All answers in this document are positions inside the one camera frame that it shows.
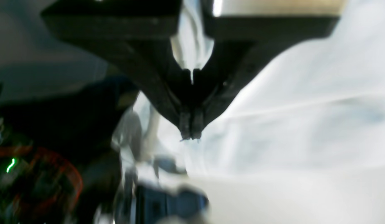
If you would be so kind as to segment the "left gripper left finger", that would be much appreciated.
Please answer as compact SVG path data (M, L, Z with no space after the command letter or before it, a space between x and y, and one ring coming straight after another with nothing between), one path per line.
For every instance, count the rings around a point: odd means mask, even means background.
M178 31L181 0L58 0L41 12L57 40L115 65L192 139L191 113L180 93L190 71L176 62L171 37Z

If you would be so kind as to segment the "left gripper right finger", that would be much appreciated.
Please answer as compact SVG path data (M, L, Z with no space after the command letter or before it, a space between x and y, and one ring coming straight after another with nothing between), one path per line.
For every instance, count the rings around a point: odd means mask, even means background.
M300 42L330 36L339 0L201 0L204 34L214 45L194 70L203 91L191 107L191 138L220 116L266 65Z

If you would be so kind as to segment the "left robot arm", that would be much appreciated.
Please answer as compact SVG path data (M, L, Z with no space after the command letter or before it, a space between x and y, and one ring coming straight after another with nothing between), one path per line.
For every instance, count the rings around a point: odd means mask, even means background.
M0 0L0 224L208 224L204 193L137 180L160 116L183 141L344 0Z

